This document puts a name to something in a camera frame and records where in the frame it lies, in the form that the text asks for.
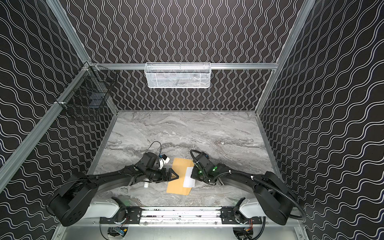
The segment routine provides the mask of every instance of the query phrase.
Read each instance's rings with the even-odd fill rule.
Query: black wire basket
[[[101,110],[107,107],[106,102],[117,76],[115,71],[92,66],[65,101],[59,104],[76,121],[98,121],[105,112]]]

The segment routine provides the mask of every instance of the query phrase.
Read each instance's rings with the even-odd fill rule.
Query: gray marble surface
[[[136,163],[153,141],[171,158],[191,159],[190,149],[209,154],[213,163],[263,174],[272,171],[253,112],[120,112],[95,174],[112,172]],[[159,151],[153,144],[152,152]],[[196,181],[188,196],[168,194],[166,182],[120,187],[99,198],[119,197],[139,206],[233,206],[253,195],[231,186],[210,186]]]

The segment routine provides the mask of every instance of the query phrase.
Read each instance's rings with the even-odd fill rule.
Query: white mesh basket
[[[150,88],[209,88],[211,63],[146,63]]]

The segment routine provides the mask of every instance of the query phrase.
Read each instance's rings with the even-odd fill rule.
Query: patterned wallpaper
[[[61,0],[93,62],[276,62],[303,0]]]
[[[149,88],[144,71],[121,71],[114,92],[122,110],[248,110],[256,108],[271,70],[213,70],[209,88]]]
[[[0,1],[0,166],[83,65],[43,0]]]
[[[0,239],[50,240],[58,219],[45,210],[48,195],[72,174],[87,173],[112,119],[78,122],[63,111],[0,193]]]
[[[312,240],[384,238],[383,16],[318,0],[261,114]]]

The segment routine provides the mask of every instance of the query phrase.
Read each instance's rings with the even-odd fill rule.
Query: yellow envelope
[[[193,167],[193,161],[190,159],[175,158],[173,160],[172,169],[179,175],[179,179],[168,182],[167,193],[188,195],[191,187],[183,187],[185,172],[187,167]]]

